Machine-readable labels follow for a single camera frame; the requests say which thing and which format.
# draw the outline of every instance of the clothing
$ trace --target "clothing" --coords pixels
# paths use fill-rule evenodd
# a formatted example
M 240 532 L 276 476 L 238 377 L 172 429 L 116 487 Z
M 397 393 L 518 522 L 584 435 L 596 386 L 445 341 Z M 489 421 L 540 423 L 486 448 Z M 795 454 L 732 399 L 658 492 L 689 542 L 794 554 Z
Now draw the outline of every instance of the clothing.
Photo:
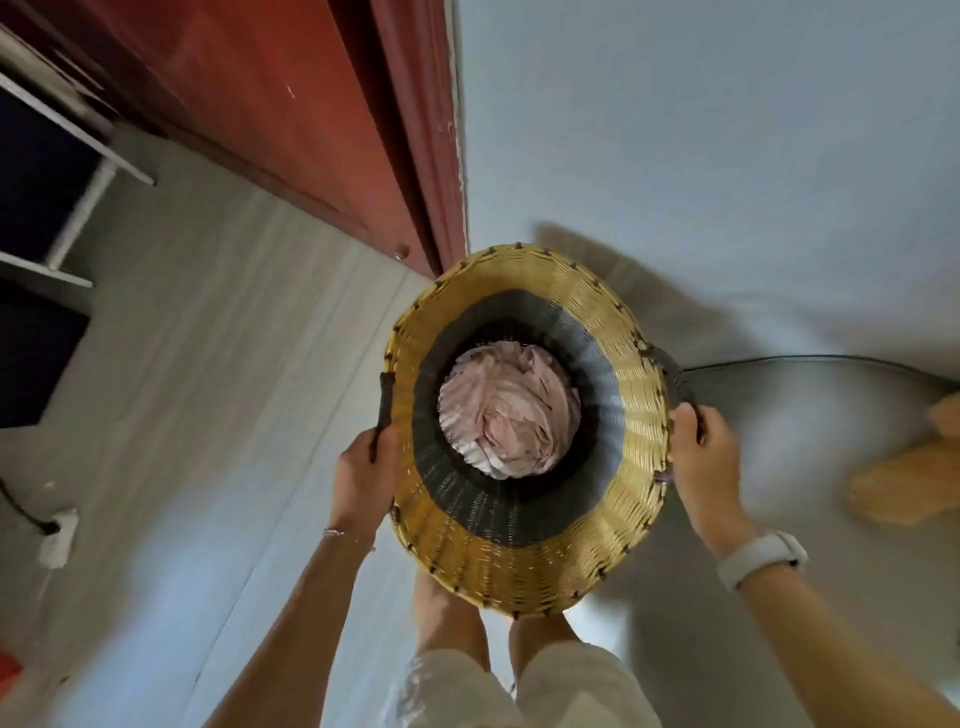
M 458 356 L 437 410 L 447 442 L 498 480 L 549 471 L 580 424 L 580 396 L 557 360 L 516 341 Z
M 466 653 L 414 658 L 384 728 L 660 728 L 633 674 L 592 644 L 553 643 L 520 676 L 516 702 Z

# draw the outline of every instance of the white pants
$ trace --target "white pants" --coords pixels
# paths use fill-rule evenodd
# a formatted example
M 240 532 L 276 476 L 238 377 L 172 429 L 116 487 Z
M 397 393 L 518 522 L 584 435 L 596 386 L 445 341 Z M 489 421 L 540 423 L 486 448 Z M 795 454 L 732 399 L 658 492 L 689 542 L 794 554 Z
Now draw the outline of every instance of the white pants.
M 516 685 L 516 702 L 466 653 L 414 658 L 384 715 L 389 728 L 660 728 L 634 675 L 592 644 L 541 650 Z

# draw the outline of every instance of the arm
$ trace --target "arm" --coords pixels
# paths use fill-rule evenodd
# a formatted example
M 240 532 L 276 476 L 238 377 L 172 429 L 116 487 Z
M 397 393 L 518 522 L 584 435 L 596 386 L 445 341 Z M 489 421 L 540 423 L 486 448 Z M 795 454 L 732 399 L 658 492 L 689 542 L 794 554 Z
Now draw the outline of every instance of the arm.
M 396 489 L 396 434 L 388 427 L 370 462 L 373 430 L 340 456 L 329 527 L 273 629 L 206 728 L 316 728 L 347 620 L 357 572 Z
M 707 441 L 696 439 L 689 404 L 671 413 L 670 457 L 690 523 L 718 558 L 759 533 L 740 503 L 739 445 L 723 417 L 703 408 Z M 744 579 L 740 593 L 787 679 L 818 728 L 922 725 L 960 728 L 960 713 L 939 693 L 876 653 L 787 565 Z

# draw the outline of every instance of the basket handle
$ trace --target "basket handle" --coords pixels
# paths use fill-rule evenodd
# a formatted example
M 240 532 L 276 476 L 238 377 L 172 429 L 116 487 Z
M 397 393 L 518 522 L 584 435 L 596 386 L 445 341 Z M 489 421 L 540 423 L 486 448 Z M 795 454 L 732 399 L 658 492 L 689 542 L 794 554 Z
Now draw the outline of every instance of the basket handle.
M 677 396 L 680 398 L 680 402 L 688 402 L 690 406 L 693 407 L 693 412 L 697 416 L 697 442 L 702 445 L 707 439 L 707 423 L 704 420 L 704 413 L 700 411 L 700 407 L 693 395 L 693 390 L 690 389 L 690 385 L 686 383 L 684 370 L 680 368 L 680 364 L 677 363 L 675 358 L 660 347 L 651 347 L 645 350 L 643 355 L 663 369 L 663 373 L 670 379 L 670 383 L 673 384 Z
M 393 372 L 380 373 L 380 411 L 376 416 L 376 427 L 370 443 L 371 462 L 376 460 L 376 441 L 380 438 L 380 433 L 390 426 L 391 411 L 394 408 L 394 382 L 396 374 Z

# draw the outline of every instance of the metal rack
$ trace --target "metal rack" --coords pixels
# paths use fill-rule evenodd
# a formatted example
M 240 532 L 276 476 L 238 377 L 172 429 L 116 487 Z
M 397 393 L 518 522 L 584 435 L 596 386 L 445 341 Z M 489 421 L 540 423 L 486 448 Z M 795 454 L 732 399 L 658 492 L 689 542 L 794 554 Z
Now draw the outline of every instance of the metal rack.
M 37 262 L 35 260 L 28 260 L 26 258 L 19 257 L 18 255 L 11 255 L 9 253 L 0 251 L 0 262 L 9 263 L 10 265 L 15 265 L 19 268 L 24 268 L 28 271 L 33 271 L 34 273 L 48 276 L 49 278 L 80 285 L 84 288 L 92 288 L 92 280 L 67 273 L 66 271 L 62 270 L 61 266 L 63 264 L 63 260 L 66 258 L 67 253 L 70 252 L 73 244 L 77 242 L 77 238 L 84 229 L 84 225 L 90 218 L 90 214 L 93 212 L 94 207 L 97 206 L 97 203 L 99 203 L 101 198 L 104 196 L 104 193 L 107 191 L 110 182 L 116 176 L 118 170 L 122 169 L 140 182 L 149 184 L 150 186 L 155 185 L 156 180 L 138 167 L 131 164 L 126 159 L 122 158 L 99 139 L 85 132 L 79 126 L 63 116 L 63 114 L 59 113 L 55 109 L 52 109 L 43 101 L 36 98 L 36 96 L 29 90 L 2 72 L 0 72 L 0 88 L 10 93 L 18 100 L 22 101 L 37 113 L 54 122 L 61 129 L 79 139 L 83 144 L 93 149 L 102 157 L 100 160 L 100 165 L 90 177 L 90 181 L 86 186 L 84 194 L 81 195 L 80 199 L 77 200 L 76 204 L 73 206 L 70 216 L 60 229 L 60 234 L 58 234 L 57 239 L 54 241 L 53 245 L 51 245 L 50 250 L 47 252 L 47 255 L 43 261 Z

